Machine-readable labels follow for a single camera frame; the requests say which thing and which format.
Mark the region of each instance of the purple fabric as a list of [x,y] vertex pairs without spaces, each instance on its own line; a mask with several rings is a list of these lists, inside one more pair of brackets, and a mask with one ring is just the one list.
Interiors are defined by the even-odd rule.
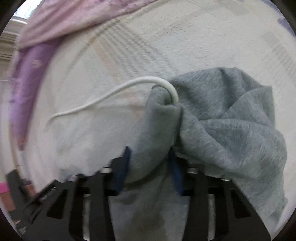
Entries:
[[15,56],[10,122],[13,125],[14,135],[21,150],[26,140],[39,85],[61,40],[62,38],[56,38],[21,49]]
[[[270,0],[261,0],[261,1],[271,6],[276,12],[278,12],[280,15],[283,16],[281,11],[277,8],[277,6],[273,2],[271,2]],[[285,19],[284,16],[278,19],[278,23],[282,25],[284,28],[286,28],[294,37],[296,37],[296,34],[294,33],[293,29],[291,28],[290,24],[288,23],[288,21]]]

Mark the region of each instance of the metal bolt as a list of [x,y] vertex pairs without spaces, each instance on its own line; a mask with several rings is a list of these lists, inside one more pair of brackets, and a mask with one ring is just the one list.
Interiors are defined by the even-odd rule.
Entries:
[[110,167],[102,167],[102,168],[100,168],[99,171],[102,174],[108,174],[108,173],[111,173],[112,172],[112,168],[110,168]]
[[70,182],[75,182],[77,180],[77,175],[71,175],[70,177],[69,177],[69,181]]
[[190,167],[190,168],[187,169],[187,172],[190,173],[190,174],[197,174],[198,173],[198,169],[197,168]]

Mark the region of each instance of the bed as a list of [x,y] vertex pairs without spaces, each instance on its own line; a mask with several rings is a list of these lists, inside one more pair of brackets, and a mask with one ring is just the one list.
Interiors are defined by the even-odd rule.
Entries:
[[119,156],[134,141],[151,85],[125,90],[47,126],[51,115],[135,77],[169,79],[216,66],[238,67],[273,87],[276,128],[286,140],[288,202],[279,222],[270,224],[274,238],[296,207],[295,43],[281,12],[269,1],[259,0],[158,0],[68,35],[46,70],[22,153],[30,179],[39,191],[53,179],[63,181],[73,173],[92,175]]

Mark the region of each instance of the gray towel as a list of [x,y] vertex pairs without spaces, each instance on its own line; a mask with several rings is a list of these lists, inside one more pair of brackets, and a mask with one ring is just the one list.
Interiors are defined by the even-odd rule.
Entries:
[[164,161],[177,154],[205,165],[205,174],[232,179],[271,231],[285,206],[285,141],[274,128],[272,88],[237,68],[190,72],[149,96],[126,190],[111,199],[118,240],[181,240],[188,198],[178,197]]

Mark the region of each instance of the white cord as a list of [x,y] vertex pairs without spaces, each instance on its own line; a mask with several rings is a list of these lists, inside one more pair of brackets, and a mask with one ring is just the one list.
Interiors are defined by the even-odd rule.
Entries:
[[166,81],[162,78],[159,78],[159,77],[153,77],[153,76],[139,77],[139,78],[132,79],[132,80],[118,86],[114,90],[108,92],[107,94],[101,96],[98,99],[93,100],[92,102],[89,102],[87,104],[84,104],[82,106],[76,107],[71,110],[67,110],[67,111],[56,113],[56,114],[52,115],[49,118],[49,120],[47,121],[46,126],[50,125],[51,122],[53,121],[53,119],[55,119],[58,116],[69,115],[69,114],[73,114],[73,113],[85,110],[86,108],[88,108],[94,104],[100,103],[100,102],[108,99],[109,97],[111,97],[111,96],[113,96],[113,95],[115,95],[127,88],[130,88],[130,87],[138,85],[138,84],[150,84],[150,83],[160,85],[163,88],[167,89],[168,92],[171,94],[173,105],[176,105],[178,103],[178,101],[179,101],[178,93],[177,93],[176,89],[174,88],[174,86],[172,86],[171,83],[169,83],[168,81]]

